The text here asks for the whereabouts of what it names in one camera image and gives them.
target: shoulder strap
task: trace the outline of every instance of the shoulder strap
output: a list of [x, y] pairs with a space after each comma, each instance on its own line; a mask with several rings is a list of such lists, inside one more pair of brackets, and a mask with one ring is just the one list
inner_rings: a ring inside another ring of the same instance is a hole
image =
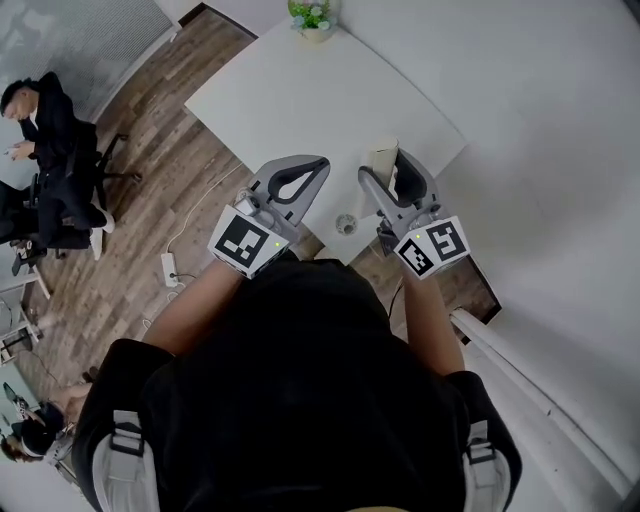
[[160, 512], [153, 452], [137, 413], [113, 412], [113, 431], [98, 444], [92, 472], [102, 512]]
[[464, 512], [502, 512], [509, 498], [511, 472], [502, 452], [488, 439], [486, 420], [471, 425], [462, 456], [466, 481]]

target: electrical outlet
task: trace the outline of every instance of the electrical outlet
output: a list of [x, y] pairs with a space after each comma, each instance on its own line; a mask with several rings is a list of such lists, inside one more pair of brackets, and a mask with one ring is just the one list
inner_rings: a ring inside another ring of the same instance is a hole
[[168, 288], [175, 288], [180, 284], [177, 277], [171, 277], [171, 274], [175, 275], [176, 271], [176, 259], [171, 252], [165, 252], [162, 256], [162, 270], [164, 271], [164, 282]]

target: potted plant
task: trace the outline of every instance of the potted plant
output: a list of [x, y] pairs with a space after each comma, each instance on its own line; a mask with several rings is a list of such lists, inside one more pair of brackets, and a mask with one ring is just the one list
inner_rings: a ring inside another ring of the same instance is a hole
[[293, 29], [313, 43], [329, 39], [337, 20], [331, 14], [331, 0], [321, 3], [303, 3], [289, 0], [289, 13], [293, 16]]

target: desk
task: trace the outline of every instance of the desk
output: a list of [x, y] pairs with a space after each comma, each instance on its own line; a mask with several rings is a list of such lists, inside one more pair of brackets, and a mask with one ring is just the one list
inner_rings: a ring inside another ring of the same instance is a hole
[[371, 216], [350, 236], [336, 230], [337, 217], [352, 212], [360, 192], [363, 153], [394, 136], [437, 176], [465, 142], [420, 91], [347, 32], [314, 45], [290, 24], [252, 43], [186, 106], [253, 173], [284, 156], [328, 158], [331, 173], [303, 222], [348, 264], [379, 225]]

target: wooden floor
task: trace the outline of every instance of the wooden floor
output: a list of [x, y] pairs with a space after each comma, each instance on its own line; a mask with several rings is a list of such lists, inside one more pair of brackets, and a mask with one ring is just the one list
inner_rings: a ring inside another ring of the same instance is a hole
[[[89, 366], [99, 366], [116, 339], [140, 339], [143, 319], [153, 319], [167, 303], [160, 254], [204, 192], [240, 162], [185, 107], [184, 102], [252, 39], [210, 11], [200, 14], [165, 44], [119, 92], [102, 115], [98, 130], [107, 143], [116, 132], [129, 134], [111, 164], [112, 172], [137, 172], [140, 185], [114, 182], [107, 191], [117, 227], [107, 235], [105, 253], [70, 251], [64, 260], [48, 257], [40, 266], [52, 290], [46, 301], [37, 288], [25, 310], [43, 338], [35, 347], [61, 385], [77, 382]], [[250, 178], [240, 167], [211, 192], [193, 213], [184, 234], [171, 245], [178, 271], [197, 274], [209, 261], [212, 229], [225, 204]], [[312, 235], [299, 248], [306, 257], [322, 246]], [[373, 284], [387, 306], [399, 280], [399, 264], [382, 260], [375, 245], [353, 264]], [[482, 318], [495, 303], [468, 261], [439, 276], [450, 307], [464, 306]], [[404, 327], [402, 294], [392, 326]], [[40, 362], [18, 358], [36, 396], [56, 386]]]

